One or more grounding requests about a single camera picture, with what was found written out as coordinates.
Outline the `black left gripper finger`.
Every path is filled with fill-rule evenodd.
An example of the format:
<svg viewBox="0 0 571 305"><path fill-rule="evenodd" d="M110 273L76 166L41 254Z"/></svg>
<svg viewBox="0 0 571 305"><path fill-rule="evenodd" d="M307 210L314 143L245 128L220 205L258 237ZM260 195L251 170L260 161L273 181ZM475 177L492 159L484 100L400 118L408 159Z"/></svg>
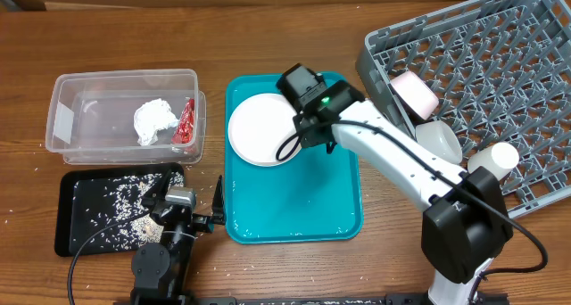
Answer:
<svg viewBox="0 0 571 305"><path fill-rule="evenodd" d="M215 194L212 198L211 210L212 210L212 222L216 225L226 224L226 213L224 208L224 188L223 188L223 176L219 176L216 185Z"/></svg>
<svg viewBox="0 0 571 305"><path fill-rule="evenodd" d="M143 207L153 207L168 192L172 171L168 169L142 196Z"/></svg>

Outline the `large pink plate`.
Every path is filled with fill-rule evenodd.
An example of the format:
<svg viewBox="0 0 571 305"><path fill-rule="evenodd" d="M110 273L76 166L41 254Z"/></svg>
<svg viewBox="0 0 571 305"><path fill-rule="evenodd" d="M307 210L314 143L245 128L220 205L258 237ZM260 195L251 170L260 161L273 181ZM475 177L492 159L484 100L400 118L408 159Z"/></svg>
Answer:
<svg viewBox="0 0 571 305"><path fill-rule="evenodd" d="M253 95L241 102L228 122L228 140L234 152L244 161L258 167L273 167L291 160L301 146L292 140L282 150L283 161L276 159L277 149L295 133L296 111L280 94Z"/></svg>

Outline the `red foil snack wrapper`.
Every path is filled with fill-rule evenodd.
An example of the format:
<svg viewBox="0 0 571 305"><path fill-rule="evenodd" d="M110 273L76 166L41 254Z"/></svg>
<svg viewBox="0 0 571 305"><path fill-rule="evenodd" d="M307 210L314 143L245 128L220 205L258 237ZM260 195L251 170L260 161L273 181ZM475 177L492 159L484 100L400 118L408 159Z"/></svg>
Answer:
<svg viewBox="0 0 571 305"><path fill-rule="evenodd" d="M193 139L194 132L194 99L190 99L183 110L177 130L172 137L173 144L187 144Z"/></svg>

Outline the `white tissue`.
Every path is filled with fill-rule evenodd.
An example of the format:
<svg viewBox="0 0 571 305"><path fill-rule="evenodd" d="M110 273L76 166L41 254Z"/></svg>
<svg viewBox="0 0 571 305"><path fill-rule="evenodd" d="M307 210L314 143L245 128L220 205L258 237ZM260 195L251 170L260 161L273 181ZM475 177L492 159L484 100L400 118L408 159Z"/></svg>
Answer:
<svg viewBox="0 0 571 305"><path fill-rule="evenodd" d="M144 103L134 113L134 129L137 142L141 146L154 144L158 140L158 132L174 128L179 120L172 112L170 105L161 98Z"/></svg>

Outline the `small pink rice bowl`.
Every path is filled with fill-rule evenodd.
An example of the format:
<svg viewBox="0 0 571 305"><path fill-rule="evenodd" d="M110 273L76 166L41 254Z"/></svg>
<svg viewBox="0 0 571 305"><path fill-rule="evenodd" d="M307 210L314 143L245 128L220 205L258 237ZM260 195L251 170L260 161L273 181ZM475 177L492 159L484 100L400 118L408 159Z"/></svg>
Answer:
<svg viewBox="0 0 571 305"><path fill-rule="evenodd" d="M438 97L414 72L405 71L391 80L394 92L421 120L427 120L439 104Z"/></svg>

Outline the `grey bowl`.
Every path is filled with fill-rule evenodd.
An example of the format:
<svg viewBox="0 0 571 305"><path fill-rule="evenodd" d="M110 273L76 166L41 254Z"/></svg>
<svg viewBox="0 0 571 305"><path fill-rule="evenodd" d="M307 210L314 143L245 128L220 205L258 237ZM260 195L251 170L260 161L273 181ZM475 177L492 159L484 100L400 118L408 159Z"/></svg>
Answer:
<svg viewBox="0 0 571 305"><path fill-rule="evenodd" d="M453 164L462 162L462 149L452 129L435 120L416 126L417 142L429 152Z"/></svg>

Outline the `cream white cup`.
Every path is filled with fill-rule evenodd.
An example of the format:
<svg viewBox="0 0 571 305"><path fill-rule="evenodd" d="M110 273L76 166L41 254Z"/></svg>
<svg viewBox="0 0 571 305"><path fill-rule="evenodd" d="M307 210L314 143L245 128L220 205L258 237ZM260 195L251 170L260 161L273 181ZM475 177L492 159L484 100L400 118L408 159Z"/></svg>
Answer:
<svg viewBox="0 0 571 305"><path fill-rule="evenodd" d="M500 142L468 159L468 172L483 167L494 174L498 180L505 178L519 163L517 149L509 143Z"/></svg>

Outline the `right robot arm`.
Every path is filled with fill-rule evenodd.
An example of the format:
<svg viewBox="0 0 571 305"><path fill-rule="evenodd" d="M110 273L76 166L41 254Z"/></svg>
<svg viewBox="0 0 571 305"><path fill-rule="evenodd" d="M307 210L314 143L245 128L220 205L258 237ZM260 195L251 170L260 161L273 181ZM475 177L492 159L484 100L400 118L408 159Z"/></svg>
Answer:
<svg viewBox="0 0 571 305"><path fill-rule="evenodd" d="M421 211L421 248L435 275L414 303L508 303L505 294L476 291L477 278L513 236L496 176L483 167L466 171L432 154L344 80L328 85L322 75L296 64L279 78L277 89L296 111L288 144L323 144L329 152L340 145L356 153Z"/></svg>

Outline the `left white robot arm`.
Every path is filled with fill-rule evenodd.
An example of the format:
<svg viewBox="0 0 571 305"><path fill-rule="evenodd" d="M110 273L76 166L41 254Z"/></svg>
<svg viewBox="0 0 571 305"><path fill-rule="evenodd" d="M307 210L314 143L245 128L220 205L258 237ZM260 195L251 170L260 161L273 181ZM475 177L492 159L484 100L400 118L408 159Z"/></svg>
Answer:
<svg viewBox="0 0 571 305"><path fill-rule="evenodd" d="M199 304L185 289L196 235L209 234L216 225L226 224L222 177L218 178L210 216L194 212L193 189L173 186L170 179L168 171L142 197L142 205L162 232L158 243L139 247L132 259L135 283L131 304Z"/></svg>

